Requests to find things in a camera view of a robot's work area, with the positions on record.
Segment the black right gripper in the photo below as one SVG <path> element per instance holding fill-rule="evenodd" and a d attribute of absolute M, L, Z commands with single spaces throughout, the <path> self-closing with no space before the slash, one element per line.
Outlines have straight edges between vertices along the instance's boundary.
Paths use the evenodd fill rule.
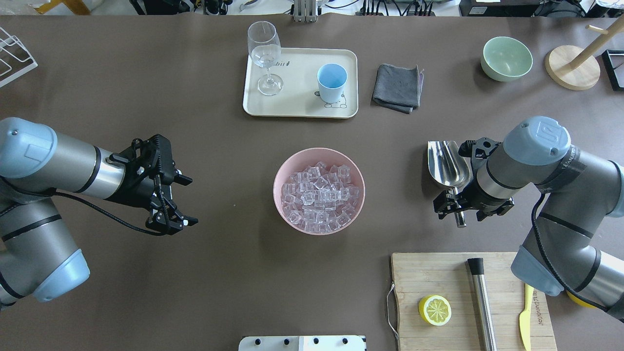
<path fill-rule="evenodd" d="M 502 143 L 490 138 L 466 140 L 458 149 L 458 154 L 466 159 L 471 168 L 470 182 L 459 193 L 453 190 L 442 191 L 434 200 L 434 212 L 438 218 L 448 214 L 475 210 L 478 221 L 493 215 L 504 215 L 514 205 L 513 198 L 501 198 L 488 194 L 477 180 L 477 171 L 486 166 L 487 159 Z"/>

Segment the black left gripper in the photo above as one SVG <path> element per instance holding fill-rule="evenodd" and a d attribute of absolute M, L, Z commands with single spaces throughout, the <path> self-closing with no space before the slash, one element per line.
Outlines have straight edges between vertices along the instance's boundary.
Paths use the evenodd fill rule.
<path fill-rule="evenodd" d="M 112 153 L 107 161 L 122 166 L 124 173 L 118 189 L 107 201 L 152 210 L 146 227 L 156 236 L 174 235 L 198 218 L 183 215 L 173 203 L 170 185 L 189 186 L 193 179 L 176 172 L 170 141 L 161 134 L 147 140 L 135 138 L 131 146 Z"/>

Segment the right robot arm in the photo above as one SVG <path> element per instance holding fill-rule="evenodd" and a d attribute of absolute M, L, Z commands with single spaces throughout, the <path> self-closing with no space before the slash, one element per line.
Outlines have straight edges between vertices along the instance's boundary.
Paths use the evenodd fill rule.
<path fill-rule="evenodd" d="M 623 216 L 623 167 L 573 146 L 568 130 L 545 116 L 526 118 L 501 142 L 468 140 L 459 154 L 470 158 L 472 178 L 458 194 L 439 194 L 435 213 L 475 210 L 478 221 L 504 215 L 513 196 L 533 184 L 540 198 L 513 274 L 547 295 L 566 291 L 622 321 L 623 260 L 590 242 L 604 218 Z"/>

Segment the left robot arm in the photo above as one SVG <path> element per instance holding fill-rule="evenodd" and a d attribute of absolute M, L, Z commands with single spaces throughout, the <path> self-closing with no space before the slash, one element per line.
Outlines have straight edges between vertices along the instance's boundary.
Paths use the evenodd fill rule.
<path fill-rule="evenodd" d="M 174 235 L 197 219 L 181 213 L 171 186 L 191 184 L 170 141 L 134 138 L 112 153 L 17 117 L 1 121 L 1 309 L 32 295 L 68 293 L 91 271 L 53 197 L 65 197 L 140 233 Z"/>

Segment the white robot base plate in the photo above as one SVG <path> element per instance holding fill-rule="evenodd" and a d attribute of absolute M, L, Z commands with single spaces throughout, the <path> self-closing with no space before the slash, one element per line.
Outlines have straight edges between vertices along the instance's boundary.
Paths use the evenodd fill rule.
<path fill-rule="evenodd" d="M 244 337 L 239 351 L 366 351 L 365 336 L 288 335 Z"/>

